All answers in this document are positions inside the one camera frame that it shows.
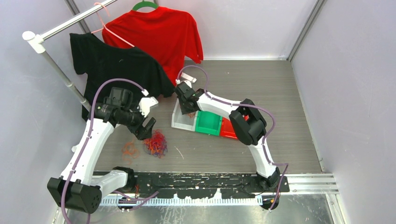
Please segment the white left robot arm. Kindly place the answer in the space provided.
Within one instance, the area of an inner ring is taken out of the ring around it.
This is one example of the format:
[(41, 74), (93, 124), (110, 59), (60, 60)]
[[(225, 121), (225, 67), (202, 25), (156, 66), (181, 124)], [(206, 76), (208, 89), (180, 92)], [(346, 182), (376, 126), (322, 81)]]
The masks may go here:
[(102, 149), (118, 126), (126, 126), (138, 140), (149, 139), (156, 122), (145, 123), (150, 110), (158, 105), (155, 97), (143, 91), (144, 97), (135, 104), (133, 93), (113, 87), (108, 97), (93, 105), (93, 118), (87, 120), (83, 137), (75, 146), (69, 164), (58, 178), (50, 178), (47, 189), (62, 209), (94, 213), (103, 197), (114, 191), (132, 192), (137, 180), (131, 168), (115, 167), (100, 178), (94, 178), (94, 168)]

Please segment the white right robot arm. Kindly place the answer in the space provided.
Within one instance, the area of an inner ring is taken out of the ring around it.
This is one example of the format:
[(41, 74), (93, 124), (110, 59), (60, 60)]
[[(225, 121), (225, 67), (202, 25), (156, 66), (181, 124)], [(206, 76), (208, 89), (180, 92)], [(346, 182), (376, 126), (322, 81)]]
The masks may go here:
[(204, 89), (194, 90), (190, 81), (177, 80), (176, 84), (175, 93), (182, 114), (204, 111), (229, 120), (237, 139), (252, 154), (261, 189), (272, 191), (279, 183), (281, 173), (268, 148), (267, 122), (253, 101), (233, 101), (217, 97)]

